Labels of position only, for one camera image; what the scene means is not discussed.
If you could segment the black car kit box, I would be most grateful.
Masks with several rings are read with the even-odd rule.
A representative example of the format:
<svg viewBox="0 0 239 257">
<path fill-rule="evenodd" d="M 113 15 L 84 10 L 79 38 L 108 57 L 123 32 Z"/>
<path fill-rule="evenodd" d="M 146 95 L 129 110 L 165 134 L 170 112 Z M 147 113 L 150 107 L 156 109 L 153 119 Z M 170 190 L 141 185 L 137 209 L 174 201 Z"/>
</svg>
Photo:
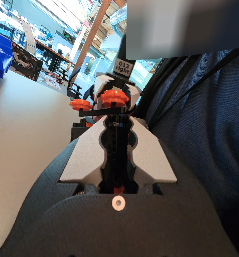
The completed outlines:
<svg viewBox="0 0 239 257">
<path fill-rule="evenodd" d="M 13 51 L 12 67 L 33 81 L 37 81 L 42 65 L 43 61 L 35 58 L 30 53 Z"/>
</svg>

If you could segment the white sign board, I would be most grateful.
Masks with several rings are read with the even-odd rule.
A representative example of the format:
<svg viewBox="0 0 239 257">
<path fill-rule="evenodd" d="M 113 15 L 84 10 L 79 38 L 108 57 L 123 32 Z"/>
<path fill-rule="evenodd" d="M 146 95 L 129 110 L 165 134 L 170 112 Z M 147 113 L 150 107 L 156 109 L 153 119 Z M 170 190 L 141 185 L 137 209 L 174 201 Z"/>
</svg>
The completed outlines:
<svg viewBox="0 0 239 257">
<path fill-rule="evenodd" d="M 35 39 L 34 39 L 34 36 L 32 34 L 32 30 L 31 30 L 31 26 L 25 22 L 24 20 L 20 19 L 21 20 L 21 25 L 24 29 L 24 33 L 25 33 L 25 36 L 26 36 L 26 46 L 27 46 L 27 50 L 32 53 L 33 55 L 36 54 L 36 43 L 35 43 Z"/>
</svg>

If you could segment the long background desk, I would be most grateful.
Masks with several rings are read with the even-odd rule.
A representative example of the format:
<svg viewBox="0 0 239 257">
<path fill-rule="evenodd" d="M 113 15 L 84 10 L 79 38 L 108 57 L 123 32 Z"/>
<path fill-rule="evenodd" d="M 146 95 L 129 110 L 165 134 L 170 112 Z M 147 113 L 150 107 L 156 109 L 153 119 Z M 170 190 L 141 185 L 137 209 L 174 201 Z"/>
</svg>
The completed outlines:
<svg viewBox="0 0 239 257">
<path fill-rule="evenodd" d="M 68 59 L 66 59 L 65 57 L 60 55 L 59 53 L 55 52 L 54 50 L 52 50 L 51 48 L 46 46 L 44 43 L 37 40 L 36 38 L 35 38 L 35 42 L 36 42 L 36 48 L 40 49 L 41 51 L 45 50 L 49 54 L 52 55 L 52 60 L 51 60 L 50 66 L 49 66 L 50 71 L 52 71 L 52 72 L 56 71 L 56 69 L 58 68 L 61 61 L 65 61 L 67 63 L 70 63 L 70 66 L 71 65 L 75 66 L 75 64 L 73 62 L 69 61 Z"/>
</svg>

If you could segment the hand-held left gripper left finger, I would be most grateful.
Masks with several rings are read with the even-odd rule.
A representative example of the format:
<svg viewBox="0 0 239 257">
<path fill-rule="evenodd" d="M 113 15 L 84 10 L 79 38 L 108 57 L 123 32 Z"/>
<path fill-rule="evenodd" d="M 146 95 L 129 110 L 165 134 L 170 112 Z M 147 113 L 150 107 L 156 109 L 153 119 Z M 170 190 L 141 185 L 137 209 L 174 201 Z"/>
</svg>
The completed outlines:
<svg viewBox="0 0 239 257">
<path fill-rule="evenodd" d="M 101 143 L 101 135 L 106 130 L 104 121 L 105 118 L 100 119 L 78 138 L 60 182 L 98 186 L 102 181 L 101 167 L 106 159 Z"/>
</svg>

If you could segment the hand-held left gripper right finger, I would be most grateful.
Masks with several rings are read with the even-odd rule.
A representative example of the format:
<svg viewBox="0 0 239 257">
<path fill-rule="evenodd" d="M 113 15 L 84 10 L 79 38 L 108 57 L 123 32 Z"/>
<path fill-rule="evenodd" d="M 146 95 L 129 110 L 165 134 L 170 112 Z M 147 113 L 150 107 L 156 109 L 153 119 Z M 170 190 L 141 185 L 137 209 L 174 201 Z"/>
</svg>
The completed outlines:
<svg viewBox="0 0 239 257">
<path fill-rule="evenodd" d="M 159 140 L 136 119 L 131 118 L 131 132 L 136 142 L 131 161 L 135 166 L 134 181 L 143 184 L 175 183 L 177 178 L 159 143 Z"/>
</svg>

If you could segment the black office chair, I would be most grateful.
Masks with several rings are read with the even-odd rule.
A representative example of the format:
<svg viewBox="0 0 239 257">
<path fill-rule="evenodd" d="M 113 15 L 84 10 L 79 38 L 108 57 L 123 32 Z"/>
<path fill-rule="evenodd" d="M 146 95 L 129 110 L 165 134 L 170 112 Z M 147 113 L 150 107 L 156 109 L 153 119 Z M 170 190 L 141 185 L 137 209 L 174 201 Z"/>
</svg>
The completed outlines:
<svg viewBox="0 0 239 257">
<path fill-rule="evenodd" d="M 81 99 L 81 96 L 83 96 L 79 91 L 82 90 L 82 87 L 76 84 L 73 80 L 74 76 L 77 75 L 80 71 L 80 67 L 78 67 L 75 71 L 71 73 L 68 79 L 68 86 L 67 86 L 67 96 L 71 97 L 73 99 Z M 75 85 L 77 89 L 70 87 L 70 85 Z"/>
</svg>

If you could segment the building kit robot model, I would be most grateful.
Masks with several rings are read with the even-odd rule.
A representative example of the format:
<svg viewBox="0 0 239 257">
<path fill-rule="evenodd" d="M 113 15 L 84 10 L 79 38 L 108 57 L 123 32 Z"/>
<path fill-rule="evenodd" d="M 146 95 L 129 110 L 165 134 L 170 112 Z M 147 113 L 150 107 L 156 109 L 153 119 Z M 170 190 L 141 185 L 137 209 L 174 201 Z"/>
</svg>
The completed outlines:
<svg viewBox="0 0 239 257">
<path fill-rule="evenodd" d="M 135 167 L 131 163 L 132 145 L 129 136 L 135 143 L 134 134 L 130 132 L 130 120 L 123 114 L 123 104 L 129 102 L 130 97 L 119 90 L 106 90 L 102 95 L 102 104 L 108 107 L 105 119 L 105 132 L 101 135 L 101 144 L 105 148 L 105 166 L 100 168 L 102 181 L 95 189 L 87 183 L 84 191 L 82 186 L 77 188 L 76 195 L 83 194 L 136 194 L 138 185 L 134 181 Z"/>
</svg>

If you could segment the wooden support column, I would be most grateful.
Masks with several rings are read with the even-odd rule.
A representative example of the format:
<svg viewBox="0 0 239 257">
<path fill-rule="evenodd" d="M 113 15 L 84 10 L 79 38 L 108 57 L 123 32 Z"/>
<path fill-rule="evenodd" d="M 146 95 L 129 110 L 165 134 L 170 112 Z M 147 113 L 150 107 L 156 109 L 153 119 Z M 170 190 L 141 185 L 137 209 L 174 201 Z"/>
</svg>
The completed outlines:
<svg viewBox="0 0 239 257">
<path fill-rule="evenodd" d="M 83 44 L 83 47 L 82 47 L 81 51 L 80 51 L 79 57 L 76 61 L 76 64 L 75 64 L 75 67 L 74 67 L 73 71 L 75 71 L 79 66 L 80 67 L 82 66 L 82 64 L 84 62 L 84 59 L 86 57 L 86 54 L 87 54 L 87 52 L 88 52 L 88 50 L 89 50 L 89 48 L 90 48 L 90 46 L 93 42 L 93 39 L 96 35 L 96 32 L 97 32 L 97 30 L 98 30 L 98 28 L 99 28 L 99 26 L 102 22 L 102 19 L 105 15 L 110 3 L 111 3 L 111 0 L 103 0 L 102 3 L 100 4 L 99 10 L 96 14 L 96 17 L 95 17 L 95 19 L 92 23 L 92 26 L 89 30 L 89 33 L 86 37 L 86 40 Z"/>
</svg>

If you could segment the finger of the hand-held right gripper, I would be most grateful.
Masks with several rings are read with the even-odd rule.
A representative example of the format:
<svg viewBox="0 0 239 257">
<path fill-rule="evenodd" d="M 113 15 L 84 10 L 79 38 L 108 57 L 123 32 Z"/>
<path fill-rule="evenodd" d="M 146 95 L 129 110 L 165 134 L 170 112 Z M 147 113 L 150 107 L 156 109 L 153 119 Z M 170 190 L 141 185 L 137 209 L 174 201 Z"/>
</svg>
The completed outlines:
<svg viewBox="0 0 239 257">
<path fill-rule="evenodd" d="M 94 84 L 94 102 L 97 104 L 97 109 L 102 109 L 102 102 L 99 100 L 102 90 L 105 88 L 106 83 L 112 81 L 113 78 L 110 76 L 97 76 Z"/>
<path fill-rule="evenodd" d="M 126 97 L 128 98 L 126 102 L 126 114 L 133 112 L 141 93 L 142 90 L 138 86 L 126 84 Z"/>
</svg>

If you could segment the person's blue sweater torso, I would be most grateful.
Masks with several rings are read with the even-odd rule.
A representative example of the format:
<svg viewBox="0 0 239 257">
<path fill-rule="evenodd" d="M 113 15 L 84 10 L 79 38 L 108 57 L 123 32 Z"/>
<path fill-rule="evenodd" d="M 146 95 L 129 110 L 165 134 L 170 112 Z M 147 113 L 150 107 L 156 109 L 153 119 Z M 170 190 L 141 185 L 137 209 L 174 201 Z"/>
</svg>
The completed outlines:
<svg viewBox="0 0 239 257">
<path fill-rule="evenodd" d="M 150 130 L 190 166 L 239 245 L 239 56 L 192 89 Z"/>
</svg>

